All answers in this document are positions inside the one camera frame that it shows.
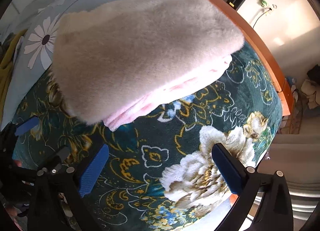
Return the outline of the beige fuzzy sweater yellow letters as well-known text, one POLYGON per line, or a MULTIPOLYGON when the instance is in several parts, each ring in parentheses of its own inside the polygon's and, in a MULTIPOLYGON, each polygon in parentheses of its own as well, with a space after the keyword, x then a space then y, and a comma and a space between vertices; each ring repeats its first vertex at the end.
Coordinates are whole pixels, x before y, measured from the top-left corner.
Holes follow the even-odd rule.
POLYGON ((95 124, 243 44, 208 0, 116 0, 61 17, 51 69, 67 113, 95 124))

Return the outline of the mustard yellow garment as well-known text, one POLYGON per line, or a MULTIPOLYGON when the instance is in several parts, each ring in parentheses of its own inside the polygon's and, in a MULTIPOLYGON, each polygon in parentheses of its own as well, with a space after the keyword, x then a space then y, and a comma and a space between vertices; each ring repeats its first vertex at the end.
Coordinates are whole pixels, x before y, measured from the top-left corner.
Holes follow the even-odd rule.
POLYGON ((5 98, 14 68, 14 53, 19 39, 24 36, 26 32, 27 29, 17 34, 10 33, 3 45, 1 45, 1 120, 3 118, 5 98))

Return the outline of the teal floral plush blanket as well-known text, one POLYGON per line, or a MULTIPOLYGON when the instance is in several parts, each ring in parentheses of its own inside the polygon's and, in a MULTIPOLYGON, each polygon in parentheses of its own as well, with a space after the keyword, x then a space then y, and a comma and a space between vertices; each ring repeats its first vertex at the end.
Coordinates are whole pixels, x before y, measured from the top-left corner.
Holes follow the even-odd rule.
POLYGON ((36 169, 62 147, 65 167, 78 168, 101 145, 103 170, 92 191, 69 209, 41 184, 30 230, 189 230, 230 197, 212 147, 221 143, 244 166, 255 167, 280 125, 280 99, 253 48, 232 54, 223 75, 186 97, 161 104, 132 123, 109 130, 87 125, 66 109, 51 71, 42 74, 18 105, 14 123, 39 124, 17 141, 14 157, 36 169))

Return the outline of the light blue floral quilt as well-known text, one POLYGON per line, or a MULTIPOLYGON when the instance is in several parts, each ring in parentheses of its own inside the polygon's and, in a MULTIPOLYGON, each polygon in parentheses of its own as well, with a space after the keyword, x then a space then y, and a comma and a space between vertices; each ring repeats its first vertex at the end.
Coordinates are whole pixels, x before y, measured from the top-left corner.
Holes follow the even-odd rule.
POLYGON ((14 60, 1 116, 2 128, 12 121, 22 99, 51 65, 61 16, 92 10, 111 1, 114 0, 33 0, 23 9, 8 28, 10 33, 26 33, 14 60))

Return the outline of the pink folded towel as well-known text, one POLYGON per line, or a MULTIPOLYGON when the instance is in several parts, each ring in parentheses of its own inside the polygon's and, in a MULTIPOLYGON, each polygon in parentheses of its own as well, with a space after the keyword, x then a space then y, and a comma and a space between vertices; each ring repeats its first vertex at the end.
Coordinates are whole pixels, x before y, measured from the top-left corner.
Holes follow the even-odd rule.
POLYGON ((192 69, 182 77, 162 85, 130 102, 103 119, 104 125, 114 132, 120 126, 148 115, 161 104, 170 103, 191 95, 219 79, 231 63, 231 55, 214 57, 207 65, 192 69))

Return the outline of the orange wooden bed frame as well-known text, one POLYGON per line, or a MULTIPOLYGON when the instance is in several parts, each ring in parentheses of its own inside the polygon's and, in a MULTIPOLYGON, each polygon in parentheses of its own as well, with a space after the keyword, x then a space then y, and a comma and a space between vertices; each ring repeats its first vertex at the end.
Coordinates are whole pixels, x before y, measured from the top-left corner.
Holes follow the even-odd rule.
POLYGON ((265 69, 268 71, 271 81, 281 100, 283 116, 289 116, 293 112, 294 98, 289 83, 285 79, 280 66, 266 44, 254 31, 254 29, 226 2, 223 0, 208 0, 217 6, 240 30, 245 40, 257 53, 265 69))

